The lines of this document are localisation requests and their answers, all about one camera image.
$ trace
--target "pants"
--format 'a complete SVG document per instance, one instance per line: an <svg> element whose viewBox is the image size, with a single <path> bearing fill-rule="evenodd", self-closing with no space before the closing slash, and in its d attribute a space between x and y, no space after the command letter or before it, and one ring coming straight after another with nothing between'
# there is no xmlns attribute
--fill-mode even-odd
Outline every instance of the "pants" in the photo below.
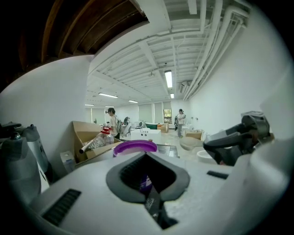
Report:
<svg viewBox="0 0 294 235"><path fill-rule="evenodd" d="M120 134L118 133L118 134L115 136L115 138L119 140L119 138L120 138Z"/></svg>
<svg viewBox="0 0 294 235"><path fill-rule="evenodd" d="M179 137L182 135L182 126L183 126L183 124L178 124L178 136Z"/></svg>

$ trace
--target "white t-shirt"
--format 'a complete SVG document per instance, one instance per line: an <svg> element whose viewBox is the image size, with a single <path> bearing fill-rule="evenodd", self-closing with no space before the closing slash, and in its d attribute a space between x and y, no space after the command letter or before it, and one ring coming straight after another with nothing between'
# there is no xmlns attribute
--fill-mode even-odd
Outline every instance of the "white t-shirt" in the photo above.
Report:
<svg viewBox="0 0 294 235"><path fill-rule="evenodd" d="M183 118L184 114L178 114L178 123L184 124L184 119L179 120L179 118Z"/></svg>
<svg viewBox="0 0 294 235"><path fill-rule="evenodd" d="M111 130L110 133L113 136L116 136L118 134L118 131L116 130L116 126L118 124L118 117L116 115L113 115L110 117L110 127L114 127L114 130Z"/></svg>

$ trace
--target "purple bowl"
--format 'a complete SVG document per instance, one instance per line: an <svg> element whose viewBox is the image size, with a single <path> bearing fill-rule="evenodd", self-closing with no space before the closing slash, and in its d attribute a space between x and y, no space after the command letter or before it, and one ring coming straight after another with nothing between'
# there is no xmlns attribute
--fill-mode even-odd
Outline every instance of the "purple bowl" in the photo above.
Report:
<svg viewBox="0 0 294 235"><path fill-rule="evenodd" d="M119 153L122 153L125 150L131 151L132 148L139 148L139 149L141 149L141 151L146 151L146 152L156 152L157 151L157 145L151 141L131 140L131 141L126 141L126 142L121 143L118 146L116 146L113 150L113 157L117 157L117 155Z"/></svg>

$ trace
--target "red object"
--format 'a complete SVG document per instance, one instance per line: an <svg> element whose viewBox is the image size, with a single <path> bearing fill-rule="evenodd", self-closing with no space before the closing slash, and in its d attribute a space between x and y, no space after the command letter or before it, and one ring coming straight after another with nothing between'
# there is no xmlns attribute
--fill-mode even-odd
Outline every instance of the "red object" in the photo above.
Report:
<svg viewBox="0 0 294 235"><path fill-rule="evenodd" d="M103 130L101 131L101 133L104 133L104 134L110 134L110 128L108 128L108 127L103 127Z"/></svg>

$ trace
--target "beige cushion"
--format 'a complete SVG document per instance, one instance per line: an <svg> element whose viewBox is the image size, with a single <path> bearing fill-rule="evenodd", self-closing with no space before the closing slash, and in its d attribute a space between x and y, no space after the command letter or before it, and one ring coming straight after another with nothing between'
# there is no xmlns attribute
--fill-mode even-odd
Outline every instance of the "beige cushion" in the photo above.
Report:
<svg viewBox="0 0 294 235"><path fill-rule="evenodd" d="M202 147L203 142L193 137L184 137L180 140L180 145L185 150L193 150L195 147Z"/></svg>

